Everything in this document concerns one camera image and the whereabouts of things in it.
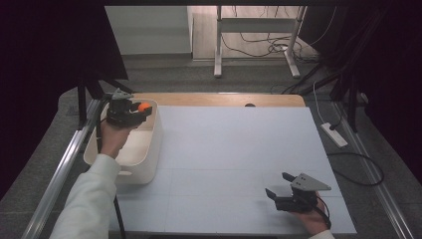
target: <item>white table surface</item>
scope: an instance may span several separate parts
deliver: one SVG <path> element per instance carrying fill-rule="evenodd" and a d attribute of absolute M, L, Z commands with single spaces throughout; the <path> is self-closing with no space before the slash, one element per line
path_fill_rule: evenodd
<path fill-rule="evenodd" d="M 318 179 L 333 233 L 355 233 L 308 108 L 159 107 L 164 137 L 154 179 L 117 186 L 126 231 L 304 234 L 266 195 L 291 196 L 283 172 Z M 118 230 L 115 215 L 110 230 Z"/>

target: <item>robotic hand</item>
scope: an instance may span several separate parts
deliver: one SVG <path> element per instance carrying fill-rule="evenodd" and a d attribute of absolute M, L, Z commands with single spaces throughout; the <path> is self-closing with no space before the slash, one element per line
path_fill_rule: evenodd
<path fill-rule="evenodd" d="M 325 213 L 317 207 L 317 191 L 331 190 L 331 187 L 304 173 L 294 177 L 283 172 L 283 178 L 291 182 L 292 197 L 279 197 L 268 188 L 265 189 L 267 196 L 276 203 L 277 210 L 298 213 L 307 213 L 314 210 L 322 217 L 329 229 L 331 227 L 329 213 L 328 216 L 326 216 Z"/>
<path fill-rule="evenodd" d="M 106 111 L 106 121 L 119 127 L 131 127 L 146 121 L 152 113 L 148 103 L 133 103 L 133 95 L 117 89 L 111 96 Z"/>

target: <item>dark curtain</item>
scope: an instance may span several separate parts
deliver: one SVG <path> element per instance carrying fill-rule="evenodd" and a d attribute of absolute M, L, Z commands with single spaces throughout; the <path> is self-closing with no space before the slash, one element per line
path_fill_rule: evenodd
<path fill-rule="evenodd" d="M 127 74 L 104 6 L 3 1 L 0 27 L 3 196 L 51 124 L 62 93 L 80 79 Z"/>
<path fill-rule="evenodd" d="M 394 0 L 359 59 L 366 113 L 422 182 L 422 9 Z"/>

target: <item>orange part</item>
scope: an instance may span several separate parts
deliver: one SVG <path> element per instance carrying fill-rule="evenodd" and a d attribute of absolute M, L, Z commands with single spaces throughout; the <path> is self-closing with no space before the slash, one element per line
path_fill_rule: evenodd
<path fill-rule="evenodd" d="M 137 110 L 138 110 L 139 112 L 144 112 L 144 111 L 145 111 L 145 109 L 150 108 L 150 107 L 151 107 L 151 105 L 150 105 L 149 103 L 141 103 L 141 104 L 137 107 Z"/>

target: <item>wrist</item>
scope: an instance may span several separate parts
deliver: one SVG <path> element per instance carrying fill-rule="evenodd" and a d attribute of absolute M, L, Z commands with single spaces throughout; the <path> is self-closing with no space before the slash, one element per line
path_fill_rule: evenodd
<path fill-rule="evenodd" d="M 100 153 L 105 154 L 113 159 L 116 159 L 118 156 L 118 152 L 119 152 L 119 149 L 103 147 Z"/>

